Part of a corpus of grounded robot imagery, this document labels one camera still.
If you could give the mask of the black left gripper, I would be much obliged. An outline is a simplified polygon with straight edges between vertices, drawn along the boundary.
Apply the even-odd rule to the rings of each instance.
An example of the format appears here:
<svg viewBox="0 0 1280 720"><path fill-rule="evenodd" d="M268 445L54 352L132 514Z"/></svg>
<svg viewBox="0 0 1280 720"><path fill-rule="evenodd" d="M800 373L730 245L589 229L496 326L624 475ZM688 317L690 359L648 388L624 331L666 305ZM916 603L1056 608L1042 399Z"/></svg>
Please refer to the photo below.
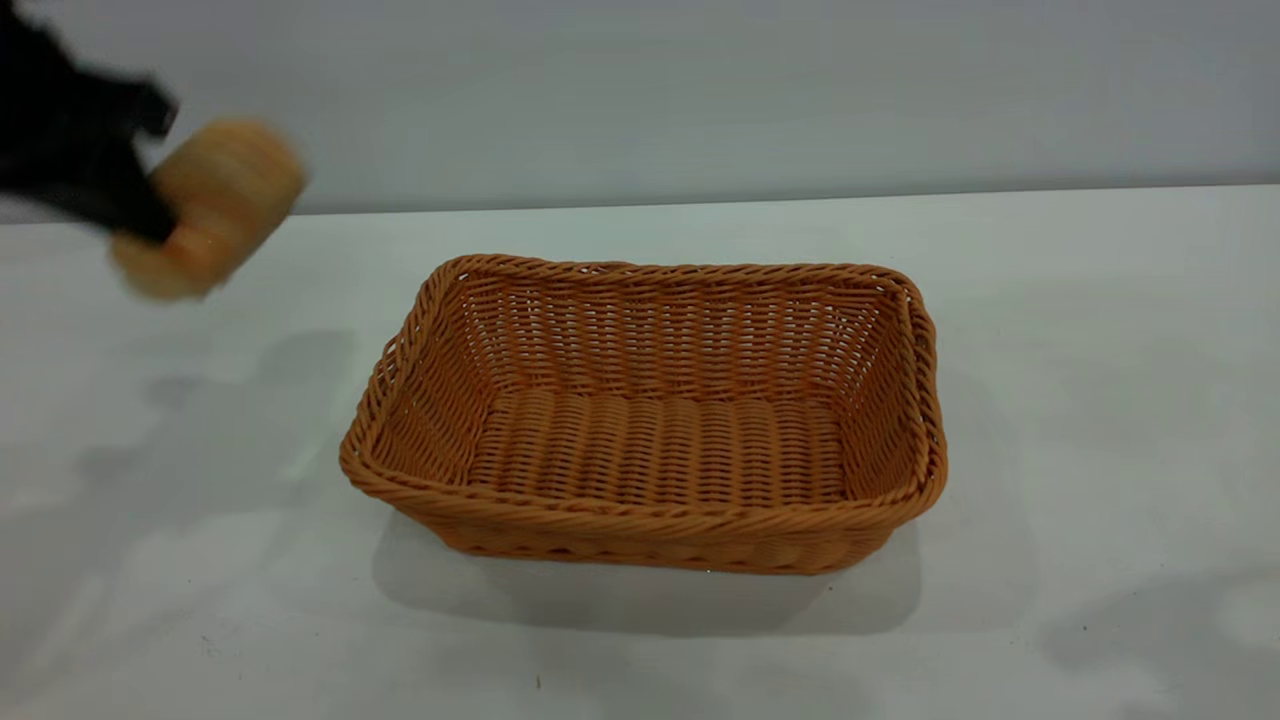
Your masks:
<svg viewBox="0 0 1280 720"><path fill-rule="evenodd" d="M177 217L134 142L168 137L178 111L156 81L79 61L51 28L3 3L3 193L165 243Z"/></svg>

